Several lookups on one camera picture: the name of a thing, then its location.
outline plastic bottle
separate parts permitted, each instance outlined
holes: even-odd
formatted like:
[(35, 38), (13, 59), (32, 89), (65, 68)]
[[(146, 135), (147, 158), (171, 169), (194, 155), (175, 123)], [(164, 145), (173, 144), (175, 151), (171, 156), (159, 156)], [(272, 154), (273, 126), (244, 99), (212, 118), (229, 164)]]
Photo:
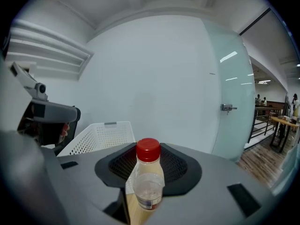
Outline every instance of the plastic bottle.
[(140, 206), (154, 210), (162, 200), (165, 186), (160, 166), (160, 144), (156, 139), (144, 138), (136, 144), (137, 170), (133, 190)]

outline red bottle cap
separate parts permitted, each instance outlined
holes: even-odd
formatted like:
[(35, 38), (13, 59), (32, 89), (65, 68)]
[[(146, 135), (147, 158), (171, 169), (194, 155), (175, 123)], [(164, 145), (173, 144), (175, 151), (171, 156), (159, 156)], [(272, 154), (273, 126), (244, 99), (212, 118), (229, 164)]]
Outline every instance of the red bottle cap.
[(154, 138), (143, 138), (136, 144), (137, 158), (143, 162), (153, 162), (159, 158), (160, 144)]

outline white plastic basket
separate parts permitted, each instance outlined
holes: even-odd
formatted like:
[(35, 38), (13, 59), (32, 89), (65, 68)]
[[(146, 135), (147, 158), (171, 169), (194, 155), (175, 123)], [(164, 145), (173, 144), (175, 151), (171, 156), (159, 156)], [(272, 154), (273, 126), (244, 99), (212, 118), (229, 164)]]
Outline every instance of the white plastic basket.
[(124, 143), (135, 143), (129, 121), (94, 123), (78, 134), (58, 157), (97, 151)]

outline glass door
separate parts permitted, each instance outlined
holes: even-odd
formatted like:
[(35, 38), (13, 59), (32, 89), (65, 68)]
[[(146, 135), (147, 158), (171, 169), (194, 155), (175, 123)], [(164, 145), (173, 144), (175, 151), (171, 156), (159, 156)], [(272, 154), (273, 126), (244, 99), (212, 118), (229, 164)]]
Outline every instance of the glass door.
[(236, 162), (248, 141), (253, 122), (253, 70), (246, 48), (237, 33), (210, 21), (204, 20), (203, 23), (218, 64), (221, 104), (237, 108), (230, 112), (220, 109), (220, 124), (212, 154)]

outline wooden floor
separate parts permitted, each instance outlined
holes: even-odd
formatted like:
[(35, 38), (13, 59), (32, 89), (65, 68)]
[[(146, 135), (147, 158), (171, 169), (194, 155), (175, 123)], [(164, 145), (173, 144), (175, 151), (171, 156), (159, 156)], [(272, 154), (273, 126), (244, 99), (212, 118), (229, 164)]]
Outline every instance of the wooden floor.
[[(282, 170), (280, 165), (282, 164), (286, 153), (292, 148), (293, 137), (295, 133), (292, 131), (289, 133), (283, 152), (276, 153), (270, 148), (270, 142), (273, 136), (270, 136), (266, 140), (257, 144), (253, 148), (246, 150), (238, 166), (249, 172), (256, 179), (268, 187), (272, 187), (275, 181), (278, 179)], [(274, 140), (274, 145), (277, 144), (277, 138)]]

